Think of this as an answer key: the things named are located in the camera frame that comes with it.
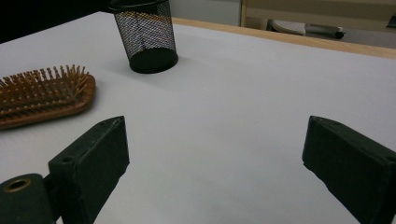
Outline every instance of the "table surface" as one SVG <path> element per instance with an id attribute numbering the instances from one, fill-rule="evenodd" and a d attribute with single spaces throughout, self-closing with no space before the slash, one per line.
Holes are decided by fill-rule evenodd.
<path id="1" fill-rule="evenodd" d="M 123 115 L 132 163 L 95 223 L 358 223 L 303 166 L 307 122 L 335 119 L 396 149 L 395 61 L 174 29 L 179 62 L 152 75 L 130 70 L 106 13 L 0 45 L 0 77 L 80 64 L 97 86 L 78 116 L 1 131 L 0 180 L 47 175 L 91 126 Z"/>

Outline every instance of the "pencil cup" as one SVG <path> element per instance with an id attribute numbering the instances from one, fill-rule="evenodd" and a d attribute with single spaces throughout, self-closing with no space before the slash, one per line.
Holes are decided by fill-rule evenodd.
<path id="1" fill-rule="evenodd" d="M 177 61 L 168 0 L 111 0 L 129 66 L 137 73 L 159 73 Z"/>

